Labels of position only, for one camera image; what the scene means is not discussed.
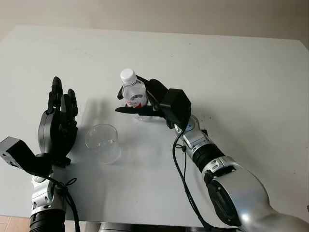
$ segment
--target white table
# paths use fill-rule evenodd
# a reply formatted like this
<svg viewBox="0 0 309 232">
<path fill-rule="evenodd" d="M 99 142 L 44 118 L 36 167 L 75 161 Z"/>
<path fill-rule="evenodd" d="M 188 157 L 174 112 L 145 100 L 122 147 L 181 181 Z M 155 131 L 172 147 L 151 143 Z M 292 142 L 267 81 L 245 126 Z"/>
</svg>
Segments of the white table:
<svg viewBox="0 0 309 232">
<path fill-rule="evenodd" d="M 38 125 L 58 76 L 79 107 L 68 179 L 78 178 L 70 192 L 80 220 L 200 226 L 172 161 L 174 131 L 159 118 L 137 123 L 114 112 L 124 105 L 119 73 L 130 67 L 183 89 L 201 126 L 257 175 L 271 205 L 308 221 L 308 57 L 291 40 L 19 26 L 0 42 L 0 139 L 40 152 Z M 99 165 L 84 145 L 87 128 L 99 123 L 118 130 L 116 164 Z M 205 220 L 223 226 L 190 160 L 186 179 Z M 29 174 L 0 159 L 0 188 L 0 215 L 30 216 Z"/>
</svg>

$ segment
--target transparent cup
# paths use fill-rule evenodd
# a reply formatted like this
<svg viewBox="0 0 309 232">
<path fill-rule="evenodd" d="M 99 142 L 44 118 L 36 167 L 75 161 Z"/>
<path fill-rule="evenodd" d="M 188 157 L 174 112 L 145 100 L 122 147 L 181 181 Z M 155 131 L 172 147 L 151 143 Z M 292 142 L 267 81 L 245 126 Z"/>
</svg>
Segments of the transparent cup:
<svg viewBox="0 0 309 232">
<path fill-rule="evenodd" d="M 99 124 L 90 128 L 86 134 L 85 143 L 101 163 L 111 164 L 120 157 L 118 132 L 109 124 Z"/>
</svg>

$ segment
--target white bottle cap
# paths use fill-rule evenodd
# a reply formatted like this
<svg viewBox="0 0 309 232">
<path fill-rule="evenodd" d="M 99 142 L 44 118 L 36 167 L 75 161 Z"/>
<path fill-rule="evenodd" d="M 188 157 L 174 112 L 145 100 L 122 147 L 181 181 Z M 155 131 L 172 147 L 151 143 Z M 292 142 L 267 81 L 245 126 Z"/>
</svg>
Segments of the white bottle cap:
<svg viewBox="0 0 309 232">
<path fill-rule="evenodd" d="M 136 82 L 136 75 L 133 69 L 123 69 L 120 73 L 120 77 L 126 86 L 130 86 Z"/>
</svg>

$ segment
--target bottle label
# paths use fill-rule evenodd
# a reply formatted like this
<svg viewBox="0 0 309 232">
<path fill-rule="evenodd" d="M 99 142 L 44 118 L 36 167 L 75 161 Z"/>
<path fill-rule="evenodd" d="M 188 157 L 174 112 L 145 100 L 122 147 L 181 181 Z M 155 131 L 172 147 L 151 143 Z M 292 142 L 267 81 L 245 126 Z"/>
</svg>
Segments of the bottle label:
<svg viewBox="0 0 309 232">
<path fill-rule="evenodd" d="M 147 96 L 142 94 L 135 95 L 129 101 L 126 101 L 126 105 L 133 108 L 142 108 L 147 103 Z"/>
</svg>

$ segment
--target wire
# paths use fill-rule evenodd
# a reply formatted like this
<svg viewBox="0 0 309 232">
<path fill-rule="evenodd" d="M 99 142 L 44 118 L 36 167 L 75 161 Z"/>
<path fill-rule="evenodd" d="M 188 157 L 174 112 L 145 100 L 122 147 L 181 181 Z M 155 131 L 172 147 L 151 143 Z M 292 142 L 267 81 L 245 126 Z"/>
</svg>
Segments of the wire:
<svg viewBox="0 0 309 232">
<path fill-rule="evenodd" d="M 177 144 L 178 140 L 180 139 L 180 137 L 184 134 L 184 130 L 181 131 L 178 136 L 176 137 L 174 143 L 173 143 L 173 149 L 172 149 L 172 153 L 173 153 L 173 159 L 174 159 L 174 162 L 175 162 L 175 166 L 176 166 L 176 169 L 180 175 L 180 178 L 183 182 L 183 187 L 184 187 L 184 191 L 188 197 L 188 200 L 189 200 L 189 203 L 190 205 L 192 206 L 193 208 L 193 211 L 195 212 L 195 214 L 197 215 L 197 218 L 200 220 L 200 222 L 202 223 L 203 227 L 205 228 L 205 230 L 207 232 L 213 232 L 212 229 L 215 229 L 215 230 L 220 230 L 220 231 L 224 231 L 224 232 L 232 232 L 232 231 L 240 231 L 240 229 L 238 228 L 220 228 L 220 227 L 214 227 L 212 225 L 210 225 L 209 223 L 207 223 L 204 218 L 202 217 L 201 213 L 199 212 L 198 208 L 197 208 L 197 205 L 195 204 L 193 198 L 192 198 L 192 195 L 190 193 L 190 190 L 187 186 L 187 183 L 185 181 L 185 170 L 186 170 L 186 152 L 185 152 L 185 149 L 183 149 L 183 146 L 180 145 L 180 144 Z M 184 162 L 184 172 L 182 174 L 181 170 L 180 170 L 180 167 L 178 165 L 178 162 L 177 162 L 177 159 L 176 159 L 176 154 L 175 154 L 175 149 L 176 148 L 182 148 L 183 152 L 185 153 L 185 162 Z"/>
<path fill-rule="evenodd" d="M 59 182 L 49 176 L 40 176 L 42 178 L 45 178 L 51 182 L 54 183 L 54 185 L 58 186 L 58 188 L 60 189 L 61 193 L 63 194 L 64 198 L 66 199 L 66 202 L 68 203 L 68 205 L 71 207 L 72 209 L 72 212 L 73 212 L 73 217 L 74 217 L 74 224 L 75 224 L 75 231 L 76 232 L 80 232 L 81 229 L 79 227 L 79 218 L 78 218 L 78 212 L 77 212 L 77 209 L 76 209 L 76 205 L 74 203 L 74 200 L 71 196 L 71 194 L 69 193 L 69 190 L 68 190 L 68 186 L 74 184 L 77 180 L 77 178 L 73 178 L 71 180 L 69 180 L 66 184 L 63 184 L 62 182 Z"/>
</svg>

